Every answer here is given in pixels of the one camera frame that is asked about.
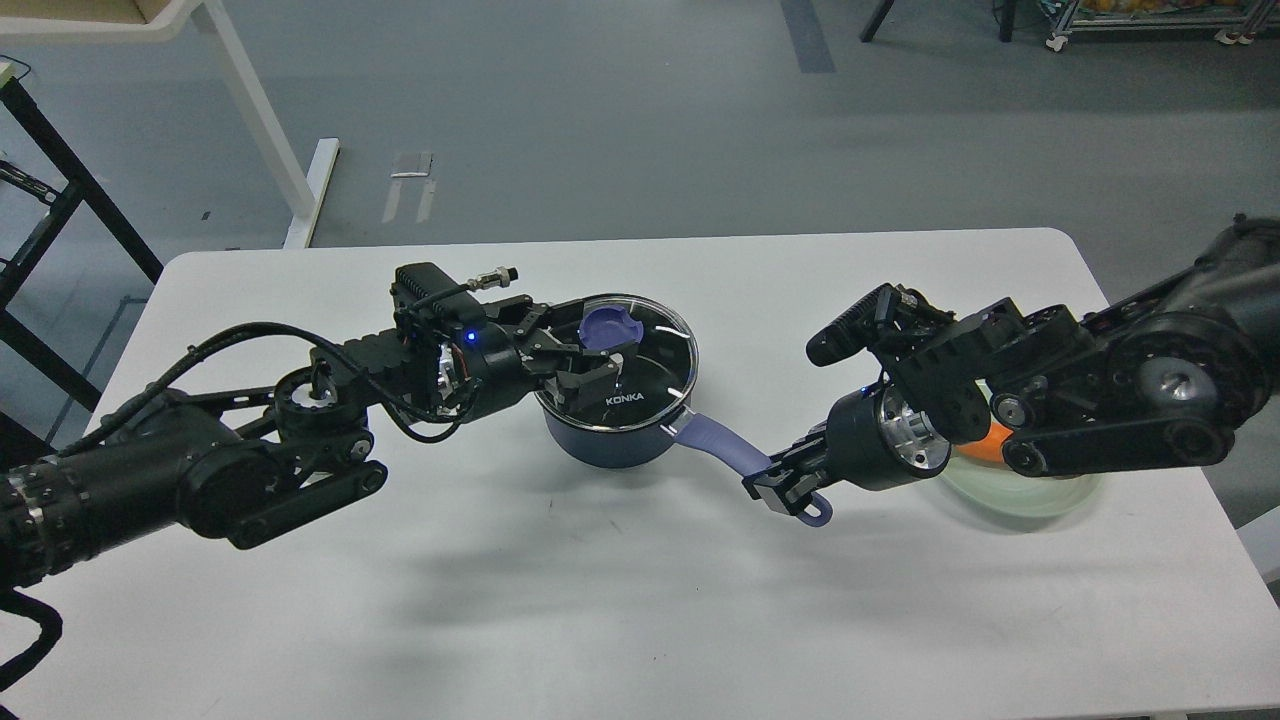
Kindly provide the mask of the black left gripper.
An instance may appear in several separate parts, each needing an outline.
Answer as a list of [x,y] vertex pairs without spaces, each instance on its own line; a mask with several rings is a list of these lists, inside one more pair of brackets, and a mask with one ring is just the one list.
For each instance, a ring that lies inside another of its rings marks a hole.
[[612,397],[625,369],[622,354],[641,342],[641,322],[620,296],[596,295],[562,304],[540,304],[527,295],[506,301],[506,325],[529,348],[576,348],[549,377],[538,379],[503,325],[477,322],[431,328],[436,346],[433,411],[442,416],[490,416],[535,393],[558,413],[576,413]]

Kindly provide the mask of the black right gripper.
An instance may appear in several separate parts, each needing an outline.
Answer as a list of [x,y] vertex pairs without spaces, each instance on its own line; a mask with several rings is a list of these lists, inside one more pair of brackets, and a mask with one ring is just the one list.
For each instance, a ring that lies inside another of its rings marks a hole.
[[827,487],[847,482],[868,491],[936,478],[954,446],[915,410],[896,386],[867,386],[832,406],[767,469],[742,478],[748,495],[791,518],[832,518]]

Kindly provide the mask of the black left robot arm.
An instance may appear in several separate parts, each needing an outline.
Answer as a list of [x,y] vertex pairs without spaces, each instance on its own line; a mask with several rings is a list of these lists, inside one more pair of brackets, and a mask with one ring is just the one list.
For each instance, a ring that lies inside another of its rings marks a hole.
[[[392,296],[392,329],[342,345],[275,322],[221,331],[83,439],[3,473],[3,611],[40,629],[3,665],[4,687],[61,637],[58,611],[26,594],[45,577],[172,524],[260,546],[385,484],[370,407],[422,445],[538,391],[582,407],[614,393],[645,334],[627,310],[584,299],[480,304],[466,284],[417,297],[402,282]],[[271,387],[174,387],[214,354],[273,336],[310,342],[310,364]]]

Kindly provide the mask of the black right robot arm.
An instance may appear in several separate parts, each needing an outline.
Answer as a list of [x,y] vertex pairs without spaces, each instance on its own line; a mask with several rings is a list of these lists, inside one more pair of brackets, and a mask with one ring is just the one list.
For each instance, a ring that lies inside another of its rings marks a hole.
[[1221,462],[1277,393],[1277,242],[1276,219],[1236,215],[1183,272],[1083,318],[1011,299],[960,318],[881,284],[806,345],[817,366],[868,351],[879,378],[748,471],[745,491],[819,527],[823,488],[934,478],[992,423],[1023,477]]

